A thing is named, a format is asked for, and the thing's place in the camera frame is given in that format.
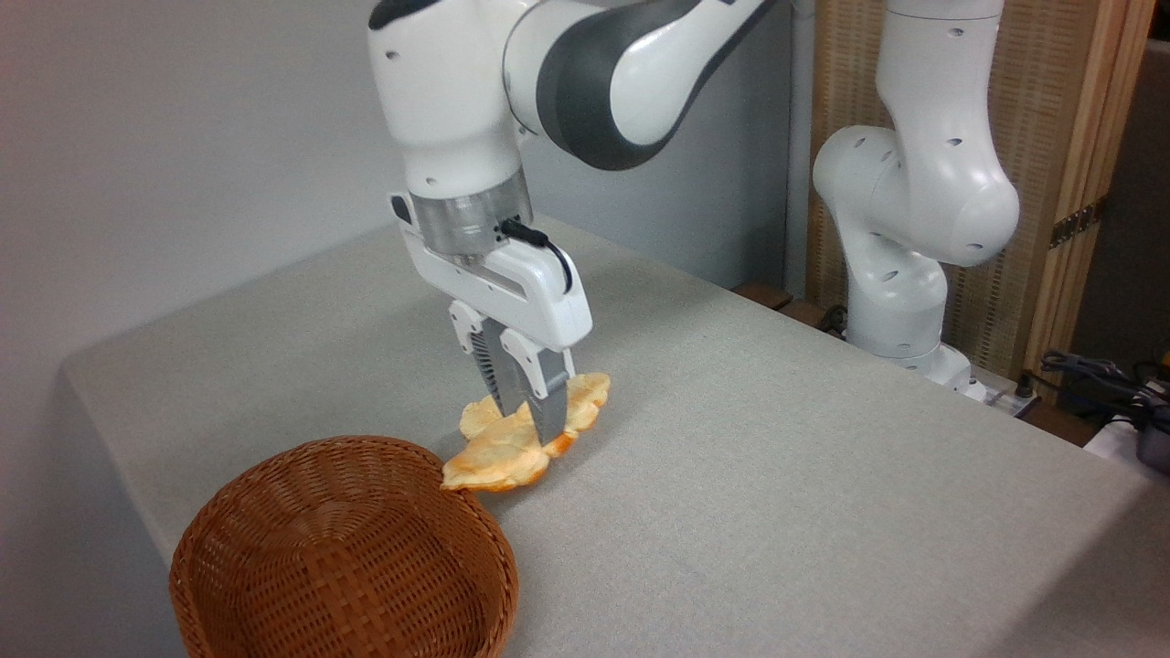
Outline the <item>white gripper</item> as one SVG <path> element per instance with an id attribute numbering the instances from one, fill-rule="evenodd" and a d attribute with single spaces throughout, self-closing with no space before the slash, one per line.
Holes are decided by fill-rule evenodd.
<path id="1" fill-rule="evenodd" d="M 567 348 L 593 328 L 572 259 L 510 238 L 477 260 L 447 258 L 425 246 L 408 196 L 388 193 L 388 208 L 418 274 L 454 299 L 452 329 L 500 413 L 526 404 L 539 443 L 553 441 L 567 424 L 567 383 L 574 376 Z"/>

